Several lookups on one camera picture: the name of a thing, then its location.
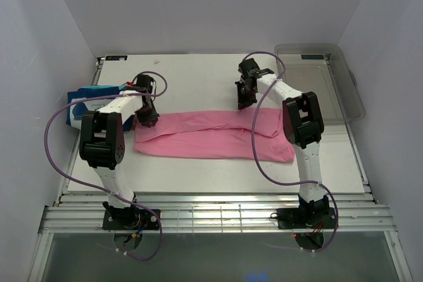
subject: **pink fabric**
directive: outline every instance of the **pink fabric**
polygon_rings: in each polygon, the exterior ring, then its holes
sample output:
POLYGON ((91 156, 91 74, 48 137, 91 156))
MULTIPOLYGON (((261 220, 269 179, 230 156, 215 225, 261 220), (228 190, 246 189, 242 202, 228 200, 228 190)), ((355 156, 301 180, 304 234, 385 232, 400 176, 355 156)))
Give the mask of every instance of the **pink fabric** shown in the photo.
MULTIPOLYGON (((158 157, 253 159, 251 124, 254 108, 239 112, 211 110, 163 114, 155 127, 137 124, 134 149, 158 157)), ((280 110, 262 108, 256 123, 260 160, 292 162, 294 151, 282 133, 280 110)))

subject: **blue and white package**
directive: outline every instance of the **blue and white package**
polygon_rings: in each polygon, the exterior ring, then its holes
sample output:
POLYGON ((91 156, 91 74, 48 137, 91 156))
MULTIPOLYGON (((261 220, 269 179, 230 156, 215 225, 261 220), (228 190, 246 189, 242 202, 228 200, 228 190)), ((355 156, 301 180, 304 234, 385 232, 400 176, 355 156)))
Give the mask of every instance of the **blue and white package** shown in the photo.
MULTIPOLYGON (((75 102, 77 100, 91 98, 91 97, 101 97, 108 95, 117 95, 120 91, 127 86, 126 84, 121 86, 85 86, 81 87, 75 92, 67 93, 67 103, 75 102)), ((106 106, 113 99, 101 99, 93 100, 90 102, 81 102, 79 104, 73 105, 67 109, 66 124, 77 129, 81 129, 82 115, 88 110, 97 110, 106 106)), ((133 116, 129 117, 128 120, 124 123, 124 131, 131 130, 133 116)))

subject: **white wall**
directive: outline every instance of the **white wall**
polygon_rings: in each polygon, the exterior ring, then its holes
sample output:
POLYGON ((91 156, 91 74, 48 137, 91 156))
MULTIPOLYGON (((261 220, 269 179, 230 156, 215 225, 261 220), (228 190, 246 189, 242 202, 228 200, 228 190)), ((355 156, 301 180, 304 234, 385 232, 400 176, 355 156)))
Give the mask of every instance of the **white wall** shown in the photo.
POLYGON ((107 53, 272 51, 337 43, 360 0, 65 0, 88 45, 107 53))
POLYGON ((423 0, 362 0, 339 45, 366 109, 353 128, 371 188, 423 281, 423 0))
MULTIPOLYGON (((0 281, 26 281, 45 205, 61 178, 43 148, 47 119, 66 92, 89 83, 95 58, 63 0, 0 0, 0 281)), ((51 134, 63 166, 73 131, 51 134)))

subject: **cable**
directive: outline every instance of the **cable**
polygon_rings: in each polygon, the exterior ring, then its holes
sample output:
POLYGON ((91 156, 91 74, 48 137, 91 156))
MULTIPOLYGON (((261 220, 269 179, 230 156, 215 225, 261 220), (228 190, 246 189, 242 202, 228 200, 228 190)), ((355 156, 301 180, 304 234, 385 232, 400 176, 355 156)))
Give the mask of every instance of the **cable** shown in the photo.
POLYGON ((269 94, 269 92, 272 90, 273 86, 276 85, 276 83, 278 82, 278 80, 280 80, 285 72, 286 72, 286 66, 284 64, 284 62, 280 59, 279 56, 277 56, 276 54, 270 53, 270 52, 264 52, 264 51, 256 51, 256 52, 252 52, 248 55, 246 55, 243 59, 243 61, 245 61, 247 58, 249 58, 250 56, 254 55, 254 54, 266 54, 266 55, 271 55, 272 57, 274 57, 276 59, 276 61, 278 61, 281 66, 282 66, 282 72, 276 77, 276 79, 273 81, 273 83, 268 87, 268 89, 266 90, 266 92, 264 92, 262 98, 258 101, 257 107, 256 107, 256 111, 254 113, 254 117, 252 119, 252 126, 251 126, 251 145, 252 145, 252 153, 254 155, 254 161, 256 161, 256 165, 258 170, 261 172, 261 174, 271 183, 277 184, 277 185, 282 185, 282 186, 295 186, 295 185, 302 185, 302 184, 317 184, 320 187, 322 187, 327 194, 330 196, 330 199, 333 202, 334 205, 334 209, 335 209, 335 227, 334 230, 332 232, 332 235, 330 236, 328 242, 322 246, 322 248, 319 248, 315 251, 309 250, 309 249, 305 249, 308 252, 320 252, 325 250, 334 240, 335 235, 336 235, 336 231, 338 229, 338 222, 339 222, 339 213, 338 213, 338 206, 335 202, 335 198, 333 197, 332 192, 322 183, 318 182, 318 181, 298 181, 298 182, 291 182, 291 183, 285 183, 285 182, 279 182, 276 181, 274 179, 272 179, 271 177, 269 177, 269 175, 267 175, 267 173, 265 173, 265 171, 263 170, 263 168, 260 165, 260 161, 258 160, 257 157, 257 151, 256 151, 256 141, 255 141, 255 127, 256 127, 256 122, 257 122, 257 116, 258 116, 258 111, 260 110, 260 107, 262 106, 262 103, 264 101, 264 99, 267 97, 267 95, 269 94))
POLYGON ((53 158, 52 158, 52 156, 50 154, 50 150, 48 148, 48 132, 50 130, 50 126, 52 125, 53 120, 62 111, 68 109, 69 107, 71 107, 73 105, 76 105, 76 104, 79 104, 79 103, 82 103, 82 102, 92 101, 92 100, 102 100, 102 99, 110 99, 110 98, 121 98, 121 97, 125 97, 125 96, 150 96, 150 97, 159 97, 159 96, 163 95, 166 92, 166 90, 167 90, 167 81, 166 81, 166 79, 162 75, 160 75, 160 74, 158 74, 156 72, 149 72, 149 71, 141 72, 140 74, 153 74, 153 75, 157 75, 158 77, 160 77, 163 80, 163 82, 165 82, 165 88, 159 94, 147 94, 147 93, 144 93, 144 92, 138 92, 138 93, 133 93, 133 94, 125 94, 125 95, 123 95, 123 94, 122 95, 121 94, 115 94, 115 95, 92 97, 92 98, 86 98, 86 99, 82 99, 82 100, 77 100, 77 101, 71 102, 71 103, 63 106, 57 112, 55 112, 53 114, 53 116, 51 116, 51 118, 48 120, 48 122, 46 124, 46 128, 44 130, 44 150, 46 152, 46 156, 47 156, 48 162, 51 164, 51 166, 54 168, 54 170, 56 170, 56 172, 58 172, 63 177, 65 177, 68 180, 71 180, 71 181, 73 181, 75 183, 78 183, 78 184, 81 184, 81 185, 85 185, 85 186, 88 186, 90 188, 95 188, 97 190, 100 190, 100 191, 103 191, 103 192, 105 192, 107 194, 110 194, 110 195, 114 196, 115 198, 119 199, 120 201, 123 201, 124 203, 130 204, 130 205, 133 205, 135 207, 138 207, 138 208, 141 208, 141 209, 144 209, 144 210, 148 211, 150 214, 152 214, 153 216, 155 216, 157 218, 157 222, 159 224, 160 238, 159 238, 159 243, 158 243, 156 249, 154 250, 154 252, 149 257, 146 257, 146 258, 139 257, 139 256, 137 256, 135 254, 130 254, 129 252, 127 253, 127 255, 129 255, 129 256, 137 259, 137 260, 140 260, 140 261, 148 261, 148 260, 153 259, 156 256, 157 252, 160 250, 160 247, 161 247, 161 245, 163 243, 163 228, 162 228, 162 224, 160 222, 159 216, 152 209, 150 209, 150 208, 148 208, 148 207, 146 207, 144 205, 141 205, 139 203, 136 203, 134 201, 130 201, 130 200, 128 200, 128 199, 126 199, 126 198, 118 195, 118 194, 112 193, 112 191, 108 190, 107 188, 103 188, 102 186, 98 186, 98 185, 95 185, 95 184, 92 184, 92 183, 88 183, 88 182, 84 182, 84 181, 78 180, 78 179, 73 178, 72 176, 66 174, 53 161, 53 158))

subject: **white table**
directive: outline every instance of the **white table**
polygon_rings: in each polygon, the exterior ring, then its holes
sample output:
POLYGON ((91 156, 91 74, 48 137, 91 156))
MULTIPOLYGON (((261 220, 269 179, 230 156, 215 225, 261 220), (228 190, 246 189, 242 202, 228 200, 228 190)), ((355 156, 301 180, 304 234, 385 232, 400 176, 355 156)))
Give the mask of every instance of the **white table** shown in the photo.
MULTIPOLYGON (((156 98, 160 114, 198 110, 236 110, 239 80, 237 66, 242 54, 129 55, 126 61, 105 61, 99 85, 121 85, 141 71, 155 71, 168 81, 168 91, 156 98)), ((261 68, 276 71, 270 56, 254 57, 261 68)), ((157 91, 163 84, 157 79, 157 91)), ((276 107, 267 100, 263 107, 276 107)), ((265 194, 295 193, 298 186, 282 187, 262 177, 253 160, 176 159, 151 157, 133 150, 134 133, 125 136, 126 153, 122 161, 128 184, 138 193, 181 194, 265 194)), ((326 126, 321 141, 323 183, 333 193, 363 193, 362 179, 350 140, 343 125, 326 126)), ((298 180, 297 163, 263 162, 275 180, 298 180)), ((72 177, 102 185, 94 170, 78 156, 72 177)), ((95 192, 70 182, 69 192, 95 192)))

